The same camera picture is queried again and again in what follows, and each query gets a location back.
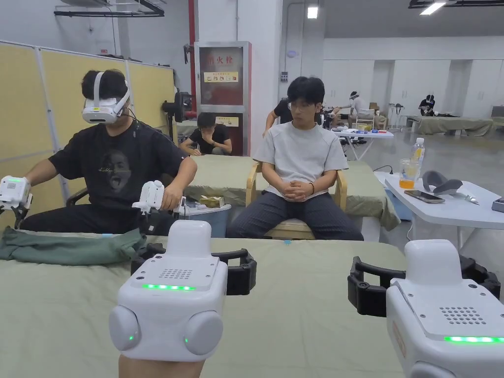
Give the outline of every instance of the black hair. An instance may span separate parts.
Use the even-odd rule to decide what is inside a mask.
[[[198,127],[200,129],[211,128],[215,125],[215,114],[213,113],[200,113],[198,115]]]
[[[324,102],[325,94],[324,83],[314,76],[310,78],[300,76],[294,79],[287,89],[289,102],[302,99],[310,105]]]
[[[90,70],[82,79],[82,95],[94,100],[94,82],[100,71]],[[123,98],[128,87],[124,74],[119,70],[106,70],[100,80],[100,99]]]

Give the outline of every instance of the dark gray pants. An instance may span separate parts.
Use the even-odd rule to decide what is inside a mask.
[[[289,202],[265,192],[234,220],[226,237],[259,239],[279,223],[292,218],[306,223],[315,239],[364,240],[355,224],[328,193],[305,202]]]

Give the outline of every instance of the red pipe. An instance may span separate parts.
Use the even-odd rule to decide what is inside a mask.
[[[196,41],[196,26],[194,15],[194,0],[187,0],[189,5],[189,45],[194,48]],[[191,98],[192,98],[192,111],[196,112],[196,65],[194,62],[194,50],[191,54]]]

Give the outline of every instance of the clasped hands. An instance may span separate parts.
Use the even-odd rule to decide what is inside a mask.
[[[288,201],[302,202],[314,194],[314,187],[313,184],[309,182],[284,182],[280,192]]]

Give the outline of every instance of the white table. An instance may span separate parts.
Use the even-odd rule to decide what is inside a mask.
[[[434,224],[456,226],[459,251],[463,244],[462,227],[475,228],[467,241],[476,237],[480,229],[504,230],[504,213],[491,209],[492,202],[500,196],[471,182],[463,181],[462,183],[462,188],[468,190],[479,202],[479,205],[450,195],[440,196],[445,199],[442,204],[428,204],[404,194],[404,189],[399,187],[398,177],[385,180],[390,191],[413,212],[413,240],[416,239],[415,218],[419,217]],[[415,189],[425,191],[421,179],[415,184]]]
[[[394,138],[394,134],[392,134],[390,131],[387,131],[386,133],[372,133],[372,132],[368,132],[367,134],[357,134],[357,133],[352,133],[352,132],[348,132],[348,131],[336,131],[336,129],[332,129],[332,131],[339,137],[342,137],[342,138],[346,138],[348,140],[348,144],[350,145],[350,148],[352,149],[352,152],[355,156],[355,159],[358,161],[358,160],[361,160],[364,155],[366,154],[366,152],[370,149],[370,147],[372,146],[373,142],[375,139],[393,139]],[[364,149],[364,151],[362,152],[362,154],[360,156],[357,156],[357,152],[356,152],[356,149],[355,147],[353,146],[352,144],[352,138],[365,138],[365,139],[370,139],[370,141],[367,142],[367,146],[366,148]]]

